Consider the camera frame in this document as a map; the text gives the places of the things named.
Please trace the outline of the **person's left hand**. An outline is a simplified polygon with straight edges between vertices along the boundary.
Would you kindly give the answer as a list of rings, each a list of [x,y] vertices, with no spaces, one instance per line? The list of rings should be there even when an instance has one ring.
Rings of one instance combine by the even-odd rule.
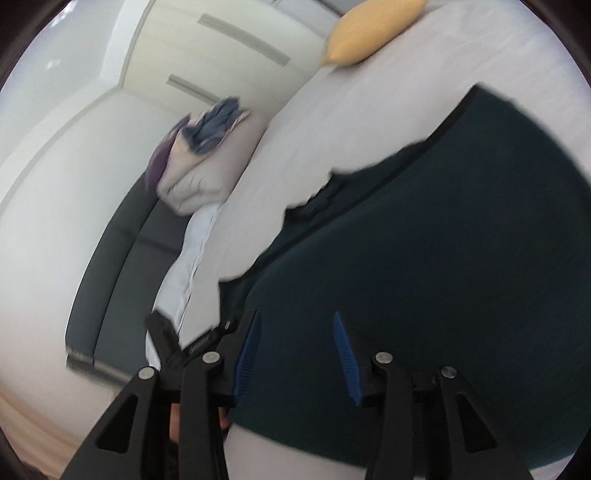
[[[228,431],[231,422],[228,418],[228,410],[224,408],[218,409],[219,425],[221,425],[221,431]],[[173,403],[170,407],[170,420],[169,420],[169,439],[172,443],[179,443],[179,432],[180,432],[180,405]]]

